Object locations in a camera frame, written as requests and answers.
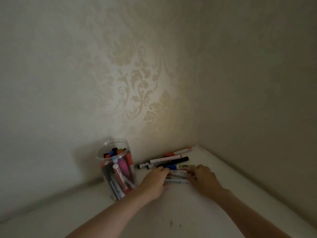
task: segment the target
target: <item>light blue marker cap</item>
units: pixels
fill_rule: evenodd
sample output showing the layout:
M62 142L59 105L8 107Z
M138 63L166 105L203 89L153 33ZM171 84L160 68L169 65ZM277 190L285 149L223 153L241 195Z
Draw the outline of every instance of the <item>light blue marker cap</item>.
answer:
M177 170L177 165L167 165L166 168L169 168L170 170Z
M112 156L111 158L114 164L118 163L118 157L116 155Z

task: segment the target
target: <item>plastic jar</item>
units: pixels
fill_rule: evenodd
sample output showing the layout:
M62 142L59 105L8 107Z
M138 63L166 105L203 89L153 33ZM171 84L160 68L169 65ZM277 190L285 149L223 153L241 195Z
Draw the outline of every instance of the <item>plastic jar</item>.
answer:
M96 157L100 161L102 175L117 200L138 185L128 141L109 140L97 151Z

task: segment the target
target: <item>person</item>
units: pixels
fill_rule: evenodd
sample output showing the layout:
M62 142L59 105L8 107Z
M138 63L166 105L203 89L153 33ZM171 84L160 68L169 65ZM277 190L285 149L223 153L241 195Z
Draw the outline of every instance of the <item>person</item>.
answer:
M217 203L245 238L290 238L239 200L230 190L223 188L208 167L198 165L188 172L195 174L187 176L187 179L196 190ZM169 173L168 168L153 169L129 195L106 208L66 238L117 238L138 210L150 201L158 199L168 189L164 180Z

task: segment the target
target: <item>person's left hand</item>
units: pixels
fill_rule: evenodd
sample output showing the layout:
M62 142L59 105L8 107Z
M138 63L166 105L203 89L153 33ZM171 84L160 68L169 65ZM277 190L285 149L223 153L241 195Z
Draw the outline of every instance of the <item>person's left hand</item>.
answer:
M149 201L159 198L169 187L164 184L164 180L170 172L171 171L168 168L163 168L161 166L152 169L139 185L139 192L144 193Z

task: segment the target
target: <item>beige wall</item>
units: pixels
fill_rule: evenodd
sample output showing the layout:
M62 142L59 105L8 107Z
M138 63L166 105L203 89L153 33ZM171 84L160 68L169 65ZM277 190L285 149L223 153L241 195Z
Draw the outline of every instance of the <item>beige wall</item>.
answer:
M315 0L204 0L199 143L317 224Z
M199 2L0 1L0 220L101 176L104 140L135 162L197 141Z

